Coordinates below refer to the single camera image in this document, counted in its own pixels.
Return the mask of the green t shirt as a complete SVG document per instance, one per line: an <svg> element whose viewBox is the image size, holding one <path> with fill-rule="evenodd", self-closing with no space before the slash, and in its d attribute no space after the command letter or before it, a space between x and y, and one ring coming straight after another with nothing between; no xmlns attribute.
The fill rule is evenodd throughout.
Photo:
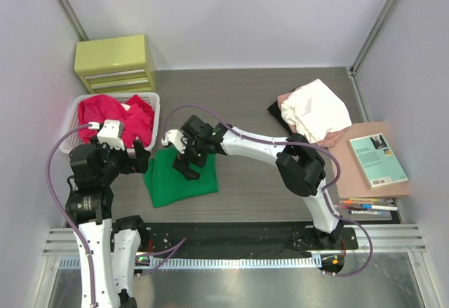
<svg viewBox="0 0 449 308"><path fill-rule="evenodd" d="M183 174L172 167L176 154L176 149L172 147L160 149L156 152L156 156L149 160L148 170L143 180L155 208L168 206L184 199L217 193L219 190L215 156L209 156L202 168L193 166L193 170L200 174L198 180L187 180Z"/></svg>

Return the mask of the white plastic laundry basket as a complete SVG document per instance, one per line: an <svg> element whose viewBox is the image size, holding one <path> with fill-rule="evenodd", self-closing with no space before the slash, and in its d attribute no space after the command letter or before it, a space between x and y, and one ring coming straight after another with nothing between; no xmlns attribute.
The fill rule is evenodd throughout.
<svg viewBox="0 0 449 308"><path fill-rule="evenodd" d="M154 117L152 118L152 140L148 146L145 147L147 151L151 151L156 144L156 138L159 127L159 119L160 119L160 97L155 92L132 92L132 93L106 93L106 95L114 98L116 101L120 102L123 106L128 105L127 101L131 99L134 95L140 97L141 100L145 101L154 111ZM72 106L69 108L69 111L65 117L65 124L62 127L62 134L67 133L69 130L76 128L79 125L78 120L78 106L81 101L84 101L88 98L92 98L97 96L97 94L88 94L88 95L80 95L79 97L73 100ZM60 151L63 154L69 154L70 151L82 144L83 141L76 134L71 134L66 140L59 146Z"/></svg>

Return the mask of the black t shirt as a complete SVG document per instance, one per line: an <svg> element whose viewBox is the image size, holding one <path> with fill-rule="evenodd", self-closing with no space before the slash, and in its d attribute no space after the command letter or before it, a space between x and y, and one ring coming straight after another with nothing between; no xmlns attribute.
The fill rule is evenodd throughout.
<svg viewBox="0 0 449 308"><path fill-rule="evenodd" d="M278 106L277 101L273 102L270 106L268 106L267 111L288 132L289 135L293 134L293 132L290 129L289 125L283 120L283 118L281 116L281 110L280 110L280 108Z"/></svg>

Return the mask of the white t shirt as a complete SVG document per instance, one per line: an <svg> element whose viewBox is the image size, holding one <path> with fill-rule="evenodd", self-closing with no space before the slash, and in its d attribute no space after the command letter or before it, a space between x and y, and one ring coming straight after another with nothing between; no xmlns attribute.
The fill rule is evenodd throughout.
<svg viewBox="0 0 449 308"><path fill-rule="evenodd" d="M299 86L281 104L281 116L296 133L309 141L321 141L328 132L351 126L344 102L320 79Z"/></svg>

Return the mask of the pink t shirt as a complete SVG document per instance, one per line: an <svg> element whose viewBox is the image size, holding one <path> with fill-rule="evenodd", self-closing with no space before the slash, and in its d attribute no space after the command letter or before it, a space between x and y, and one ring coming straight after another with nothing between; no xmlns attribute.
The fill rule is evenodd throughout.
<svg viewBox="0 0 449 308"><path fill-rule="evenodd" d="M284 93L283 95L279 95L276 98L276 103L275 105L280 109L281 108L281 104L292 94L291 92L288 93ZM283 118L281 118L281 121L284 122L287 125L287 129L291 132L291 133L296 133L296 127L289 125L288 123L286 123ZM330 147L334 147L337 142L343 137L344 135L344 130L339 130L336 132L328 132L326 134L326 136L324 137L324 139L322 139L321 141L309 141L312 144L318 145L320 147L324 147L324 148L330 148Z"/></svg>

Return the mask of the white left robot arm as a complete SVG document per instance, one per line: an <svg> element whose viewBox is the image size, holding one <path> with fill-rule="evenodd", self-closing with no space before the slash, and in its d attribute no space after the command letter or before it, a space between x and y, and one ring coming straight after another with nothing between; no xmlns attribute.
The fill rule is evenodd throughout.
<svg viewBox="0 0 449 308"><path fill-rule="evenodd" d="M120 174L145 173L150 153L140 140L134 152L92 140L73 149L70 166L76 189L65 210L75 224L81 267L82 307L136 307L132 293L135 256L149 243L138 215L112 220L110 185Z"/></svg>

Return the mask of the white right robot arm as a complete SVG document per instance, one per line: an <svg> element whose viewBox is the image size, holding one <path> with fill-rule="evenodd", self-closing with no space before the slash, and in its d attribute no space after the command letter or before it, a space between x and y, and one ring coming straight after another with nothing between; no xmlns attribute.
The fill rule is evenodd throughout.
<svg viewBox="0 0 449 308"><path fill-rule="evenodd" d="M209 156L217 154L242 156L276 167L285 187L304 199L318 244L331 249L341 242L344 223L330 204L325 162L303 136L271 138L245 132L228 123L211 126L192 115L181 129L166 131L162 144L176 148L173 167L187 180L200 178L192 166L202 168Z"/></svg>

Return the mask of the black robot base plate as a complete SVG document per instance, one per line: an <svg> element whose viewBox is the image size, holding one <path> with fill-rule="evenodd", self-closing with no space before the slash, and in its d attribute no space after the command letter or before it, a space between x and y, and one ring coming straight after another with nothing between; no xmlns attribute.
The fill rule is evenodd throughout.
<svg viewBox="0 0 449 308"><path fill-rule="evenodd" d="M356 250L355 230L344 227L337 243L319 240L311 222L154 222L147 223L153 251L180 242L176 257L250 258L318 250Z"/></svg>

